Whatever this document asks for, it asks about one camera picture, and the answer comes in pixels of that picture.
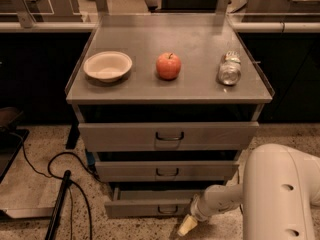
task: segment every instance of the drawer handle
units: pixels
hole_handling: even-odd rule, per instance
[[[173,215],[173,214],[176,214],[177,212],[178,212],[178,205],[176,205],[175,210],[173,211],[161,211],[160,206],[158,206],[158,213],[160,214]]]
[[[160,137],[159,133],[156,132],[156,138],[157,138],[157,140],[161,140],[161,141],[177,141],[177,140],[182,140],[182,139],[184,138],[184,132],[181,132],[179,137],[170,137],[170,138]]]
[[[156,174],[157,174],[157,176],[161,176],[161,177],[177,176],[177,175],[179,174],[179,168],[176,168],[176,171],[173,172],[173,173],[160,173],[160,172],[159,172],[159,169],[157,168],[157,169],[156,169]]]

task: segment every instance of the apple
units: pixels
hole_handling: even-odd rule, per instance
[[[158,57],[156,68],[162,79],[172,80],[179,75],[181,60],[176,54],[165,52]]]

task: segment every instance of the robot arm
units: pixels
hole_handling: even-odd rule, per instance
[[[315,240],[310,205],[320,206],[320,159],[282,145],[260,146],[247,161],[243,186],[207,188],[178,233],[242,201],[244,240]]]

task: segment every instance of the white bowl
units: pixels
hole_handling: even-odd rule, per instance
[[[122,52],[100,52],[88,58],[83,66],[84,72],[102,82],[114,82],[129,72],[132,66],[130,57]]]

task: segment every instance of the floor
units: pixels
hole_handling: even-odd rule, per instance
[[[94,13],[93,1],[79,0],[82,11]],[[113,13],[146,12],[143,0],[108,0]],[[56,154],[65,151],[70,127],[21,126],[30,134],[25,142],[26,155],[36,170],[48,175],[47,166]],[[252,150],[264,143],[278,143],[297,148],[304,152],[320,156],[320,124],[262,124],[247,150],[240,156],[240,179],[242,179],[245,161]],[[74,150],[86,163],[84,144],[80,138]],[[242,215],[239,209],[212,217],[210,221],[200,223],[185,237],[178,237],[176,231],[182,218],[131,218],[108,219],[104,203],[109,201],[108,189],[89,175],[72,156],[61,156],[52,163],[52,172],[62,176],[65,170],[71,170],[71,178],[84,190],[92,214],[93,239],[97,240],[240,240],[242,239]],[[237,175],[228,182],[236,184]],[[23,209],[53,207],[61,181],[46,178],[35,173],[27,164],[22,150],[14,160],[6,177],[0,184],[0,208]],[[320,211],[312,210],[316,235],[320,236]],[[44,239],[49,220],[10,221],[0,223],[0,239]],[[60,226],[56,239],[89,239],[88,213],[80,191],[71,186],[67,192],[62,209]]]

